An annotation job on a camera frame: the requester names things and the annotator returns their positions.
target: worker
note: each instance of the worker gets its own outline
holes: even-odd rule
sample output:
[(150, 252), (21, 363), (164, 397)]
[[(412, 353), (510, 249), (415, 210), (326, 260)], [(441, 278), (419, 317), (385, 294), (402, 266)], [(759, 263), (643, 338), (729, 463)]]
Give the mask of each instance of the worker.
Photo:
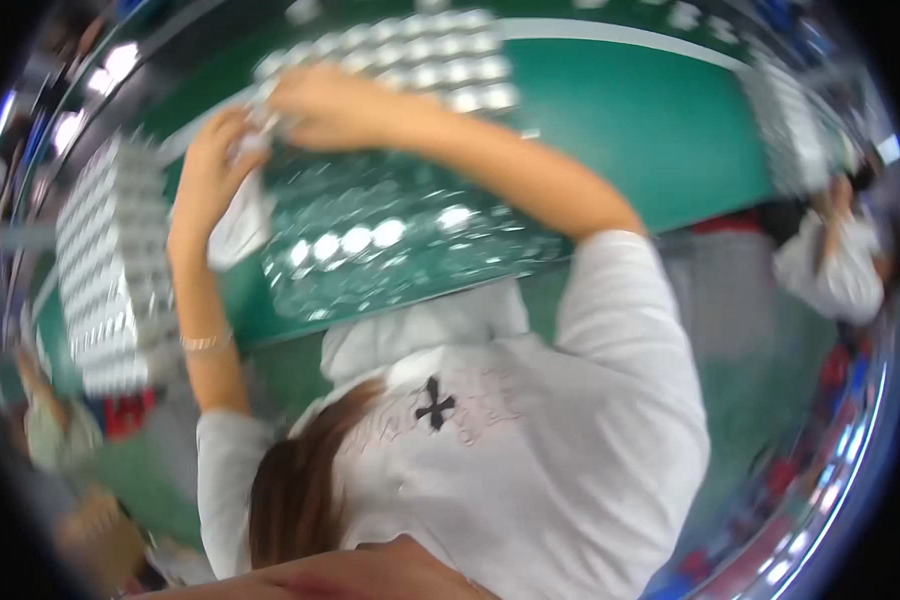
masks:
[(24, 346), (16, 350), (16, 363), (27, 399), (24, 434), (30, 461), (44, 471), (72, 473), (104, 442), (103, 424), (81, 400), (59, 398)]
[(842, 329), (869, 325), (900, 287), (900, 219), (890, 218), (890, 239), (881, 243), (857, 199), (881, 171), (879, 158), (869, 151), (856, 171), (835, 174), (829, 189), (803, 208), (793, 204), (789, 213), (782, 209), (790, 216), (763, 219), (777, 244), (773, 271), (779, 284)]
[(269, 154), (233, 157), (248, 114), (213, 116), (187, 151), (167, 251), (201, 410), (203, 546), (218, 578), (253, 572), (189, 594), (636, 598), (673, 551), (709, 439), (635, 210), (555, 150), (332, 66), (289, 70), (267, 102), (291, 117), (295, 146), (416, 153), (576, 252), (555, 347), (529, 332), (512, 280), (331, 329), (321, 367), (335, 389), (275, 439), (250, 414), (206, 263), (214, 226)]

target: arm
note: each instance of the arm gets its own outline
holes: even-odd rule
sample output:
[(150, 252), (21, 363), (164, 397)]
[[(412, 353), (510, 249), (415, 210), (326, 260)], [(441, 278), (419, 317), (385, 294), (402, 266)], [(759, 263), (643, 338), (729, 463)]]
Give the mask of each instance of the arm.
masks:
[(23, 381), (24, 389), (30, 394), (31, 402), (46, 406), (60, 430), (66, 433), (70, 429), (70, 413), (63, 402), (57, 398), (54, 388), (43, 377), (34, 357), (20, 348), (17, 350), (16, 359), (17, 373)]
[(394, 94), (329, 66), (290, 71), (270, 96), (303, 117), (293, 143), (314, 150), (385, 147), (468, 176), (545, 226), (582, 241), (608, 230), (645, 234), (627, 201), (587, 167), (502, 126)]
[(253, 151), (230, 164), (229, 149), (251, 129), (246, 114), (229, 109), (211, 118), (193, 139), (167, 242), (180, 334), (191, 340), (216, 340), (210, 349), (188, 352), (186, 357), (193, 395), (204, 413), (224, 409), (250, 414), (237, 348), (216, 276), (206, 264), (206, 249), (237, 188), (267, 159), (265, 152)]
[(851, 216), (853, 189), (845, 174), (834, 179), (829, 201), (824, 199), (818, 203), (823, 220), (823, 241), (814, 263), (814, 273), (819, 274), (828, 258), (833, 257), (840, 248), (840, 236), (844, 222)]
[(246, 114), (228, 109), (213, 116), (193, 139), (167, 241), (180, 334), (191, 340), (216, 339), (210, 349), (188, 352), (186, 358), (202, 412), (196, 425), (200, 535), (220, 578), (249, 569), (244, 548), (248, 499), (257, 467), (274, 441), (269, 428), (250, 417), (237, 348), (216, 276), (206, 264), (210, 233), (247, 174), (268, 158), (265, 151), (253, 151), (231, 164), (230, 148), (250, 130)]

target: white uniform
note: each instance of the white uniform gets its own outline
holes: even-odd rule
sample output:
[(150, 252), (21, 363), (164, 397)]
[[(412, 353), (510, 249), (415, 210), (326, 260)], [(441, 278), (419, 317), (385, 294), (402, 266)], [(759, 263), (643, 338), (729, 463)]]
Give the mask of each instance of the white uniform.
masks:
[[(624, 231), (581, 244), (557, 325), (556, 349), (533, 334), (454, 335), (356, 378), (382, 377), (386, 391), (336, 456), (352, 516), (343, 549), (406, 534), (507, 600), (642, 592), (709, 456), (690, 345), (653, 246)], [(196, 436), (207, 556), (218, 577), (246, 572), (248, 495), (272, 432), (217, 411)]]
[(825, 235), (815, 211), (800, 221), (800, 231), (773, 254), (773, 270), (782, 287), (823, 317), (864, 326), (883, 305), (883, 281), (874, 268), (880, 242), (867, 219), (847, 217), (840, 244), (815, 270)]

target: metal component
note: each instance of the metal component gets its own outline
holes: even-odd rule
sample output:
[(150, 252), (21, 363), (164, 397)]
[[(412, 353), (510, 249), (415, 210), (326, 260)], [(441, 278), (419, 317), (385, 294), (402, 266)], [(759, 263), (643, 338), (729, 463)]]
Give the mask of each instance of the metal component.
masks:
[(493, 14), (483, 8), (473, 8), (461, 12), (456, 19), (459, 28), (468, 32), (479, 32), (489, 29), (493, 24)]
[(494, 112), (505, 112), (513, 109), (520, 102), (516, 87), (510, 83), (493, 83), (485, 87), (480, 94), (480, 103), (484, 108)]
[(436, 62), (426, 62), (409, 71), (409, 85), (417, 91), (432, 90), (441, 82), (441, 66)]
[(475, 61), (470, 58), (450, 60), (443, 67), (443, 80), (457, 88), (469, 84), (475, 77)]
[(354, 25), (343, 32), (339, 37), (339, 45), (344, 50), (354, 50), (366, 44), (371, 39), (371, 27), (369, 25)]
[(444, 10), (435, 14), (430, 21), (430, 31), (440, 36), (449, 34), (460, 26), (460, 13), (456, 10)]
[(471, 33), (465, 43), (466, 52), (474, 56), (498, 54), (503, 48), (500, 36), (490, 30)]
[(476, 113), (483, 107), (480, 88), (468, 86), (455, 89), (447, 95), (447, 103), (454, 113)]
[(355, 50), (344, 56), (339, 65), (349, 73), (362, 73), (373, 65), (373, 56), (365, 50)]
[(401, 69), (389, 69), (378, 75), (376, 81), (390, 91), (401, 91), (407, 88), (408, 76)]
[(373, 53), (373, 65), (378, 69), (389, 69), (403, 59), (403, 46), (396, 42), (385, 43)]
[(474, 74), (483, 82), (499, 82), (510, 77), (512, 67), (510, 61), (500, 54), (478, 58), (474, 61)]
[(370, 40), (377, 44), (385, 44), (396, 38), (400, 31), (400, 21), (388, 18), (370, 28)]
[(417, 39), (408, 42), (403, 49), (404, 58), (409, 63), (425, 63), (430, 61), (434, 54), (436, 54), (436, 48), (432, 39), (428, 37), (418, 37)]
[(429, 14), (411, 14), (400, 21), (400, 36), (406, 40), (415, 40), (430, 31), (432, 21)]
[(313, 44), (304, 41), (296, 44), (283, 56), (283, 64), (288, 67), (305, 65), (314, 57)]
[(264, 59), (253, 69), (253, 78), (257, 82), (264, 82), (274, 77), (283, 68), (286, 55), (285, 51), (277, 50), (264, 56)]
[(327, 33), (316, 42), (313, 42), (313, 54), (322, 60), (331, 58), (335, 53), (339, 53), (340, 50), (340, 35), (338, 33)]
[(466, 35), (461, 33), (447, 33), (442, 37), (438, 37), (433, 43), (436, 49), (436, 55), (443, 59), (455, 59), (456, 57), (468, 52), (473, 46), (472, 42)]

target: green workbench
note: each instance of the green workbench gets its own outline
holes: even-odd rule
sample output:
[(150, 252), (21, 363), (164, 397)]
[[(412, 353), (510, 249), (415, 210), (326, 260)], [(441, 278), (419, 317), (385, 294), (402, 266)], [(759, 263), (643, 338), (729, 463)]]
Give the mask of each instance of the green workbench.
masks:
[[(678, 33), (692, 39), (686, 31)], [(265, 54), (295, 41), (291, 30), (278, 24), (227, 48), (140, 115), (138, 125), (158, 141), (168, 138), (250, 85), (252, 67)], [(511, 39), (504, 52), (522, 94), (520, 127), (538, 130), (541, 141), (611, 181), (651, 232), (737, 210), (771, 192), (762, 144), (730, 69), (657, 48), (594, 39)], [(179, 158), (168, 166), (168, 198), (176, 190), (181, 164)], [(260, 252), (222, 273), (219, 283), (242, 351), (303, 332), (298, 322), (276, 313)], [(69, 364), (60, 313), (54, 290), (35, 315), (36, 325), (54, 386), (75, 392), (80, 378)]]

